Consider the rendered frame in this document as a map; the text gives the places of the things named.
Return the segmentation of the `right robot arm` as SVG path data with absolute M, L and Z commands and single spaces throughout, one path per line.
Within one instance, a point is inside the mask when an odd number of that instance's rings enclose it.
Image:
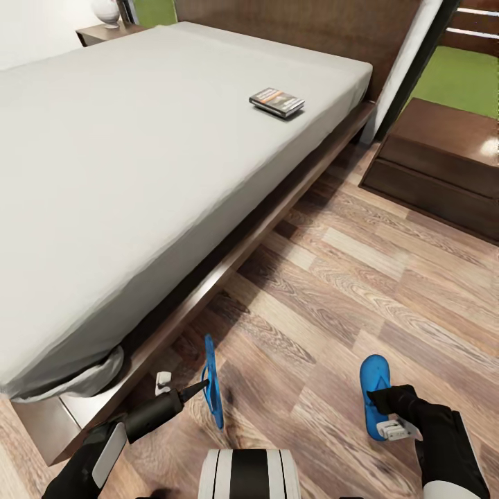
M 380 415 L 397 419 L 376 425 L 387 440 L 417 436 L 414 447 L 422 472 L 423 499 L 491 499 L 475 444 L 459 411 L 416 397 L 411 385 L 367 391 Z

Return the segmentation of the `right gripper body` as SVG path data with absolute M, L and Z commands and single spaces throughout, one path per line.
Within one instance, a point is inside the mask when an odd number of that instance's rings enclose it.
M 403 415 L 401 414 L 399 403 L 407 394 L 411 394 L 411 396 L 417 395 L 414 387 L 408 384 L 371 392 L 375 407 L 380 415 L 397 413 L 401 418 L 403 418 Z

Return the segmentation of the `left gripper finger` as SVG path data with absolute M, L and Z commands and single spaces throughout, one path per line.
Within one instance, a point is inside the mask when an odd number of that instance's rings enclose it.
M 201 389 L 204 389 L 207 385 L 209 384 L 209 379 L 207 378 L 206 380 L 202 380 L 201 382 L 194 384 L 190 387 L 187 387 L 185 389 L 180 390 L 179 392 L 179 398 L 180 402 L 182 404 L 182 408 L 184 408 L 184 404 L 191 398 L 193 398 L 194 395 L 196 395 Z

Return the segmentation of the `hardback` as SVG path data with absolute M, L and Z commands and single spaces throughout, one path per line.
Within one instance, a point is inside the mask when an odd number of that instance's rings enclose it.
M 249 102 L 284 118 L 304 106 L 304 100 L 270 87 L 250 96 Z

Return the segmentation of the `sandal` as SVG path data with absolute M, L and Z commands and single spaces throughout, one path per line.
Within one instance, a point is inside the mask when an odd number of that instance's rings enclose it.
M 378 441 L 386 441 L 386 439 L 380 436 L 376 425 L 389 421 L 389 415 L 380 415 L 378 413 L 375 405 L 367 396 L 367 391 L 374 392 L 392 387 L 389 383 L 389 376 L 389 365 L 383 356 L 372 354 L 361 364 L 360 384 L 365 404 L 365 427 L 369 436 Z
M 218 379 L 216 375 L 215 351 L 211 335 L 206 335 L 205 344 L 207 351 L 207 363 L 202 372 L 202 380 L 204 380 L 204 373 L 208 367 L 207 378 L 209 379 L 209 384 L 203 390 L 207 403 L 210 407 L 210 411 L 212 414 L 214 414 L 219 430 L 222 430 L 224 428 L 224 417 L 220 399 Z

